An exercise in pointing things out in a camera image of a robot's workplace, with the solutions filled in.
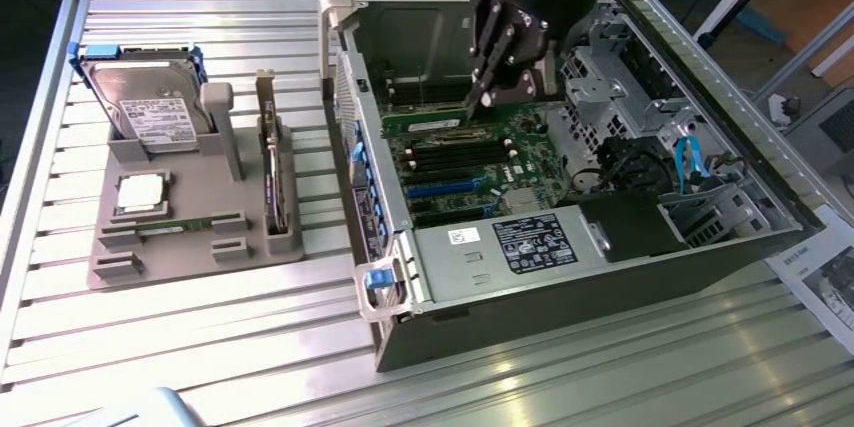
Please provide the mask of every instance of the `hard drive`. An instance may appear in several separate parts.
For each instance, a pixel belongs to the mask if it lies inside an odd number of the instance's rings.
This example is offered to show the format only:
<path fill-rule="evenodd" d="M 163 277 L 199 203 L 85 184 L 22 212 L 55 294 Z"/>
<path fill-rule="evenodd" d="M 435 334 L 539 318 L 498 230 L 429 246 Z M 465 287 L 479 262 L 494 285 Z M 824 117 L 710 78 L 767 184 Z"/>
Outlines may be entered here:
<path fill-rule="evenodd" d="M 193 47 L 89 45 L 69 61 L 107 112 L 116 133 L 139 139 L 152 153 L 197 148 L 212 122 L 199 99 L 207 81 L 201 51 Z"/>

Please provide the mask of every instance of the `white sticker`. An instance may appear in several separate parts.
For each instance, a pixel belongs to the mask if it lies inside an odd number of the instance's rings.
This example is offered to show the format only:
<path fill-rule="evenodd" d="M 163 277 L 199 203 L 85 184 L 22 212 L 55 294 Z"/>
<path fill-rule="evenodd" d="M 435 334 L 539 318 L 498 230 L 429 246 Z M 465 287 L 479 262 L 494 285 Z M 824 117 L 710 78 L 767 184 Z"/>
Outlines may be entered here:
<path fill-rule="evenodd" d="M 478 234 L 476 227 L 468 227 L 467 229 L 448 230 L 448 238 L 451 239 L 451 245 L 467 244 L 468 242 L 478 242 L 480 234 Z"/>
<path fill-rule="evenodd" d="M 139 230 L 136 233 L 140 235 L 140 237 L 148 237 L 151 235 L 175 234 L 183 231 L 184 231 L 184 228 L 180 225 L 177 225 L 175 227 L 163 227 L 160 229 Z"/>
<path fill-rule="evenodd" d="M 448 129 L 459 125 L 459 119 L 436 120 L 435 122 L 421 122 L 419 124 L 409 124 L 405 129 L 409 132 L 420 132 L 421 130 Z"/>
<path fill-rule="evenodd" d="M 196 141 L 184 99 L 121 100 L 119 104 L 143 145 Z"/>

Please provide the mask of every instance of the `connector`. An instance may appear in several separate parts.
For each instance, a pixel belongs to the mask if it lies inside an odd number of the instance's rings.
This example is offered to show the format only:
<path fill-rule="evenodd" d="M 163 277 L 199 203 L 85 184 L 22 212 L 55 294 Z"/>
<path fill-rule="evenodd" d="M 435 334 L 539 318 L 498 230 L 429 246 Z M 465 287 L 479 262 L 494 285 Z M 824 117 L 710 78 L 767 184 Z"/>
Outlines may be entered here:
<path fill-rule="evenodd" d="M 364 276 L 364 286 L 368 290 L 383 289 L 395 285 L 395 273 L 391 269 L 368 270 Z"/>
<path fill-rule="evenodd" d="M 463 182 L 453 182 L 451 184 L 433 185 L 428 187 L 412 187 L 405 191 L 405 198 L 413 200 L 427 197 L 435 197 L 437 195 L 464 194 L 475 192 L 480 188 L 484 179 L 486 177 L 478 177 L 475 179 L 469 179 Z"/>

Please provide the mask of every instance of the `blue pcie slot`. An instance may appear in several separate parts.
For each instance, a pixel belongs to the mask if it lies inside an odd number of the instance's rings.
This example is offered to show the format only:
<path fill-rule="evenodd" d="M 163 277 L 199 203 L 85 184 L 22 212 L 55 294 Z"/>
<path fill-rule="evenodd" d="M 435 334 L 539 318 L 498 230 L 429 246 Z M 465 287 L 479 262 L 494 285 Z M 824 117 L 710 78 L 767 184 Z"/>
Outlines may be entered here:
<path fill-rule="evenodd" d="M 469 179 L 451 184 L 433 185 L 429 187 L 412 187 L 405 191 L 405 198 L 409 200 L 435 197 L 437 195 L 463 194 L 475 192 L 480 188 L 484 178 Z"/>

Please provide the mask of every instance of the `green circuit board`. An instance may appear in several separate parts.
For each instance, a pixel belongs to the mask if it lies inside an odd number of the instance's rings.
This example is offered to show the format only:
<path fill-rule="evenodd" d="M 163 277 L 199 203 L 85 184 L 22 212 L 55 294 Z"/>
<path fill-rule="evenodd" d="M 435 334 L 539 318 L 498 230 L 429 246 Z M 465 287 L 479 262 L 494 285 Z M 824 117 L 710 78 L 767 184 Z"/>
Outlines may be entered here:
<path fill-rule="evenodd" d="M 468 212 L 476 216 L 478 209 L 483 218 L 490 218 L 554 206 L 566 193 L 567 178 L 547 134 L 546 108 L 542 104 L 502 106 L 471 120 L 465 120 L 465 111 L 459 107 L 383 117 L 384 136 L 396 159 L 397 176 L 416 226 L 419 223 L 439 225 L 439 222 L 444 223 L 443 218 L 452 223 L 455 217 L 448 214 Z M 511 142 L 507 152 L 512 150 L 514 153 L 500 162 L 465 166 L 464 178 L 413 182 L 420 172 L 417 165 L 415 168 L 408 165 L 407 152 L 453 146 L 452 155 L 448 155 L 452 165 L 452 159 L 469 155 L 468 146 L 500 145 L 507 139 Z M 441 175 L 445 170 L 432 172 Z M 471 181 L 478 186 L 469 192 L 409 197 L 412 189 L 441 189 Z"/>

